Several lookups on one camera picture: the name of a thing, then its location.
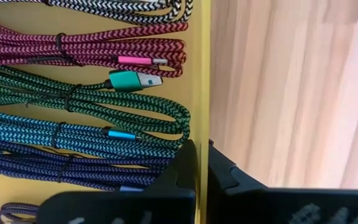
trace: green braided cable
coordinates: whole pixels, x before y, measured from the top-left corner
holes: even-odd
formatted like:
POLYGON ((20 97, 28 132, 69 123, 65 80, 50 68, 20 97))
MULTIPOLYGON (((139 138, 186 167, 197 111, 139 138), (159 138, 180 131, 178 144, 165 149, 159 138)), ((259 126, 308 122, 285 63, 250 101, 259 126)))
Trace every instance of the green braided cable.
MULTIPOLYGON (((75 86, 16 68, 0 66, 0 105, 31 103, 66 110, 63 94, 75 86)), ((103 83, 76 88, 67 102, 70 111, 103 119, 159 146, 178 147, 189 138, 190 113, 181 104, 157 96, 100 90, 103 88, 103 83), (128 113, 100 104, 153 111, 170 116, 174 121, 128 113), (182 135, 179 139, 168 140, 148 132, 182 135)))

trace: braided cable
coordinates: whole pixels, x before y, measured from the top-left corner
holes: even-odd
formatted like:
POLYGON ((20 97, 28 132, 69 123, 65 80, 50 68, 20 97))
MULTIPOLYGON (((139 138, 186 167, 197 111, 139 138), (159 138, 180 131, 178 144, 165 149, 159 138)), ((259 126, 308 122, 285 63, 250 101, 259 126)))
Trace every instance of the braided cable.
POLYGON ((167 165, 167 160, 160 160, 160 163, 156 163, 157 161, 156 159, 90 159, 76 157, 75 154, 64 156, 31 146, 0 141, 0 175, 64 182, 100 190, 114 191, 122 185, 140 188, 150 185, 167 165), (116 166, 132 165, 136 162, 151 168, 116 166))
POLYGON ((179 39, 128 39, 186 30, 186 22, 131 27, 92 34, 27 35, 0 26, 0 65, 95 65, 175 78, 186 61, 179 39), (165 65, 168 69, 155 68, 165 65))
POLYGON ((0 3, 3 2, 39 2, 48 6, 65 7, 135 25, 186 22, 193 10, 193 0, 163 0, 155 2, 133 0, 0 0, 0 3), (183 4, 182 1, 184 2, 185 9, 183 14, 179 16, 183 4), (165 14, 143 14, 143 12, 159 11, 168 8, 170 10, 165 14))
MULTIPOLYGON (((157 96, 101 91, 100 89, 104 88, 103 83, 79 86, 71 93, 70 99, 67 100, 66 95, 62 93, 70 91, 73 87, 77 87, 77 85, 55 81, 16 68, 0 67, 0 105, 31 103, 60 110, 68 110, 69 108, 70 111, 75 113, 94 116, 141 138, 141 140, 134 141, 134 143, 120 143, 120 147, 131 145, 132 147, 137 146, 139 149, 148 147, 150 149, 147 151, 150 152, 166 152, 165 154, 155 155, 157 157, 173 157, 173 152, 177 150, 178 146, 183 144, 183 142, 189 138, 190 112, 179 103, 157 96), (108 108, 100 104, 153 111, 172 117, 174 121, 128 113, 119 109, 108 108), (181 136, 174 140, 163 139, 150 134, 150 132, 174 135, 181 134, 181 136)), ((36 131, 40 129, 38 126, 45 126, 42 129, 47 129, 48 133, 43 134, 47 134, 48 136, 51 136, 53 130, 57 126, 57 123, 18 118, 1 113, 0 119, 5 121, 4 124, 2 124, 4 126, 3 130, 6 129, 5 123, 11 125, 11 123, 20 120, 21 123, 19 124, 19 127, 24 129, 24 131, 27 131, 28 126, 34 128, 34 124, 37 125, 34 128, 36 131)), ((62 131, 64 131, 65 128, 75 130, 90 129, 93 133, 100 132, 101 129, 89 127, 83 128, 83 126, 75 126, 71 124, 64 124, 62 128, 62 131)), ((6 134, 7 138, 14 139, 12 135, 16 133, 6 130, 6 134)), ((49 142, 48 139, 50 139, 50 137, 42 141, 43 145, 46 145, 47 142, 49 142)))
POLYGON ((0 141, 53 146, 109 159, 173 158, 175 148, 157 146, 143 139, 114 139, 102 128, 62 124, 0 113, 0 141))
POLYGON ((37 212, 39 210, 38 205, 32 205, 28 203, 6 203, 1 206, 0 209, 0 224, 4 224, 2 216, 10 219, 13 222, 29 222, 30 220, 35 220, 37 212), (32 218, 22 218, 17 215, 27 215, 32 218))

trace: blue braided cable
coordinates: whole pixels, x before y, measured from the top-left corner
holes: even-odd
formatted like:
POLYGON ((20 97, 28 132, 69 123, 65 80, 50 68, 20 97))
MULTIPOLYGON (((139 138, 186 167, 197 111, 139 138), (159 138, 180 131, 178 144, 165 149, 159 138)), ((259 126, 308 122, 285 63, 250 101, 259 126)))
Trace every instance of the blue braided cable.
POLYGON ((151 159, 175 157, 176 149, 152 141, 114 139, 102 128, 59 124, 0 113, 0 141, 52 146, 109 159, 151 159))
POLYGON ((144 188, 168 165, 168 159, 90 159, 43 151, 32 146, 0 141, 0 175, 65 182, 114 191, 120 186, 144 188), (142 165, 122 168, 114 165, 142 165))
POLYGON ((21 218, 13 214, 30 215, 35 218, 38 210, 39 206, 28 203, 6 203, 0 209, 0 224, 4 224, 1 216, 5 216, 13 222, 28 222, 29 218, 21 218))

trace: pink braided cable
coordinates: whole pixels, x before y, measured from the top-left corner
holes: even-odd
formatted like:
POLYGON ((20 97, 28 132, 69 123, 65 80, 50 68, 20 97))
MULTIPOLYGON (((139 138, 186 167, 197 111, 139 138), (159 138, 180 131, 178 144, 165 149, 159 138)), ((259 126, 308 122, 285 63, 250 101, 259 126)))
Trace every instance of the pink braided cable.
POLYGON ((184 41, 128 38, 179 32, 187 27, 186 22, 177 22, 92 34, 62 35, 60 43, 63 53, 57 46, 56 35, 21 34, 0 25, 0 65, 95 65, 175 78, 182 74, 182 65, 186 61, 184 41), (166 65, 171 69, 161 70, 136 63, 123 63, 120 58, 124 57, 133 57, 134 62, 140 58, 150 58, 150 61, 155 59, 152 65, 166 65))

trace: cable tie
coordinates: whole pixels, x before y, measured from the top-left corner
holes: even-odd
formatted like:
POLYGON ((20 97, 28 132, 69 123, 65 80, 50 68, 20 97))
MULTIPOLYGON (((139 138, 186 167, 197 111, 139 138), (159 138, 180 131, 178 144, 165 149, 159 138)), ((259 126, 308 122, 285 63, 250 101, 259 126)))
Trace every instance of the cable tie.
POLYGON ((57 134, 58 134, 59 131, 61 130, 63 124, 66 124, 66 122, 60 122, 60 123, 58 123, 58 124, 56 125, 55 131, 53 132, 52 139, 51 139, 51 141, 50 141, 50 144, 51 144, 52 147, 55 148, 55 149, 59 149, 59 148, 56 146, 56 138, 57 138, 57 134))
POLYGON ((66 35, 65 33, 59 33, 56 35, 56 46, 63 58, 76 66, 83 67, 83 65, 79 64, 74 58, 67 54, 67 51, 62 47, 62 36, 66 35))
POLYGON ((62 165, 62 168, 59 171, 59 174, 57 175, 57 182, 61 183, 62 182, 62 175, 63 172, 65 172, 67 170, 68 165, 70 164, 70 162, 74 159, 74 154, 70 154, 70 156, 68 156, 67 161, 62 165))
POLYGON ((40 99, 36 99, 36 100, 30 100, 25 102, 25 107, 29 107, 29 104, 33 104, 33 103, 38 103, 38 102, 42 102, 45 100, 50 100, 53 98, 64 98, 65 99, 65 106, 64 109, 67 110, 68 112, 73 112, 72 110, 70 110, 68 103, 71 100, 71 95, 74 93, 74 91, 76 89, 78 89, 79 87, 81 87, 82 84, 77 84, 74 85, 73 88, 71 88, 70 90, 68 90, 66 93, 60 93, 60 94, 56 94, 56 93, 43 93, 43 92, 36 92, 36 91, 22 91, 22 90, 15 90, 18 93, 27 93, 27 94, 40 94, 40 95, 45 95, 45 97, 40 98, 40 99))

